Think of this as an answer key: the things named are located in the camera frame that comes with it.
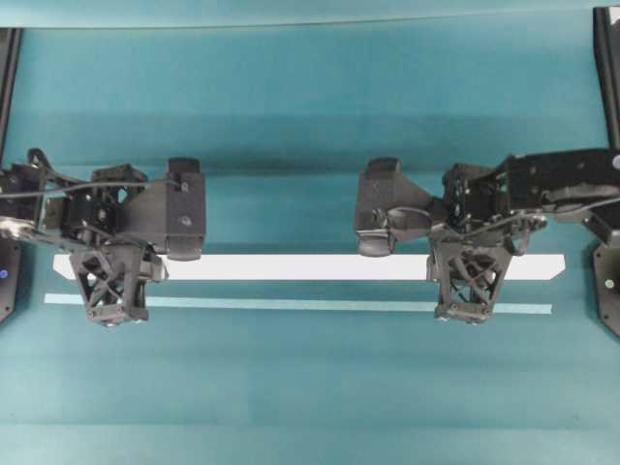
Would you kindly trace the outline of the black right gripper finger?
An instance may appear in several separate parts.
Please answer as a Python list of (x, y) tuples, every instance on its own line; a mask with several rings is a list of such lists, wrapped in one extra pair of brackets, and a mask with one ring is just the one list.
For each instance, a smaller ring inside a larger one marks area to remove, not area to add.
[(393, 157), (383, 157), (371, 160), (366, 166), (368, 180), (393, 180), (400, 173), (400, 160)]
[(362, 256), (389, 256), (393, 253), (393, 236), (385, 229), (358, 231), (357, 251)]

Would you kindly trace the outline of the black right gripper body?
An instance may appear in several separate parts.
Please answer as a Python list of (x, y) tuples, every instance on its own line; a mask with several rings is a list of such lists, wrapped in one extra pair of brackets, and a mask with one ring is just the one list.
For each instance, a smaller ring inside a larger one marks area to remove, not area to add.
[(393, 180), (368, 180), (366, 169), (359, 178), (354, 231), (389, 230), (393, 242), (405, 242), (430, 234), (446, 221), (443, 201), (412, 182), (400, 169)]

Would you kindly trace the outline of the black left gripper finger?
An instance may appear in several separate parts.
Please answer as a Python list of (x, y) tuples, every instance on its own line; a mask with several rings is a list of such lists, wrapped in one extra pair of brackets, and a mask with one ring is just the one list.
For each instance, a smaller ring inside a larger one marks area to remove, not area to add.
[(168, 174), (201, 174), (201, 161), (196, 158), (174, 157), (168, 160)]
[(166, 255), (172, 261), (196, 261), (202, 256), (202, 241), (200, 239), (169, 239)]

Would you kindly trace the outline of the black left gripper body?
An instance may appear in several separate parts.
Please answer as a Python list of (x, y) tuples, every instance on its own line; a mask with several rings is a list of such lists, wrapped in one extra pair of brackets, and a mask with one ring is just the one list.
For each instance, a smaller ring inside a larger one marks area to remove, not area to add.
[(206, 237), (205, 179), (201, 174), (166, 173), (126, 203), (126, 234), (166, 255), (169, 239)]

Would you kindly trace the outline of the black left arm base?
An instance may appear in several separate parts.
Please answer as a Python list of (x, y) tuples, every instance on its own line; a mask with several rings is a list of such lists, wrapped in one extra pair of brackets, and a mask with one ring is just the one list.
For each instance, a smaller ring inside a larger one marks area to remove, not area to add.
[(5, 323), (16, 310), (18, 281), (21, 273), (23, 245), (8, 238), (1, 239), (0, 253), (0, 323)]

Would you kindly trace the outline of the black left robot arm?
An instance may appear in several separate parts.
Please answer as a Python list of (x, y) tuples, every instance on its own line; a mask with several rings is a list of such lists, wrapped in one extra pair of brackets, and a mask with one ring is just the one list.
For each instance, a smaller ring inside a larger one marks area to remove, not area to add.
[(1, 233), (70, 253), (129, 245), (194, 261), (206, 238), (201, 163), (171, 158), (160, 179), (124, 164), (81, 180), (55, 170), (32, 148), (25, 163), (1, 171)]

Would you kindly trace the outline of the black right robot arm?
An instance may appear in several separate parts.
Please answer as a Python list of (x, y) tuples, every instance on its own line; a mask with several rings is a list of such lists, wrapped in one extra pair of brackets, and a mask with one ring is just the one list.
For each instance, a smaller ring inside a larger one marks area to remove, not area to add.
[(370, 161), (359, 176), (354, 231), (365, 257), (428, 238), (432, 248), (505, 247), (524, 252), (548, 219), (580, 223), (604, 245), (619, 245), (619, 153), (579, 149), (515, 156), (496, 167), (456, 164), (442, 196), (414, 183), (399, 159)]

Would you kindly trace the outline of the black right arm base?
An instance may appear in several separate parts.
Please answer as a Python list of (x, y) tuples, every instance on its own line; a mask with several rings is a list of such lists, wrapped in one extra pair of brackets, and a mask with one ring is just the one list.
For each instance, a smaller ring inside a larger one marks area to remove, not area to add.
[(615, 337), (619, 337), (619, 249), (600, 242), (593, 251), (592, 260), (598, 317)]

